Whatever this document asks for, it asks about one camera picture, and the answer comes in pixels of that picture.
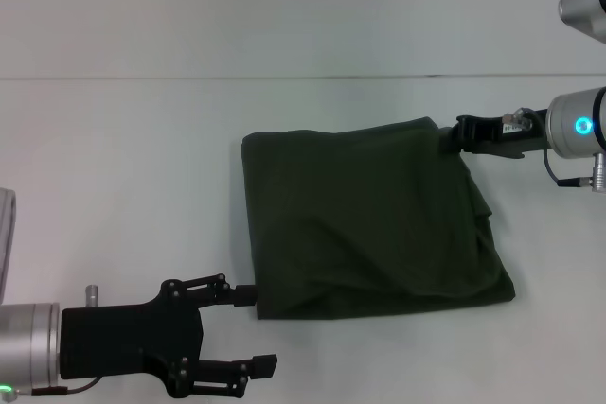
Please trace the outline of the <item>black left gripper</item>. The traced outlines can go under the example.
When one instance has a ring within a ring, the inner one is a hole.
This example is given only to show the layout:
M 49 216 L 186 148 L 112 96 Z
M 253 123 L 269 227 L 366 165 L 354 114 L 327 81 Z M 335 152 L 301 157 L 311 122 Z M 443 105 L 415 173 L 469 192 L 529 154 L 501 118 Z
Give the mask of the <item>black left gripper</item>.
M 224 274 L 165 281 L 149 302 L 68 308 L 62 312 L 59 369 L 63 379 L 149 374 L 172 398 L 242 398 L 251 380 L 271 378 L 277 355 L 248 360 L 198 360 L 199 308 L 253 307 L 255 285 L 232 287 Z

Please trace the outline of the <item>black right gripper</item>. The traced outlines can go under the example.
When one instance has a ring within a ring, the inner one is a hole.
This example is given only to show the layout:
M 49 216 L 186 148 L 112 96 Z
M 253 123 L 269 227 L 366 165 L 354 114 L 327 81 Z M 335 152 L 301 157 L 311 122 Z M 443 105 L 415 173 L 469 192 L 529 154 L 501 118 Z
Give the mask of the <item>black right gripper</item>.
M 517 110 L 504 115 L 492 133 L 492 119 L 461 115 L 451 128 L 440 131 L 440 152 L 462 151 L 509 159 L 522 159 L 526 152 L 549 150 L 547 110 Z

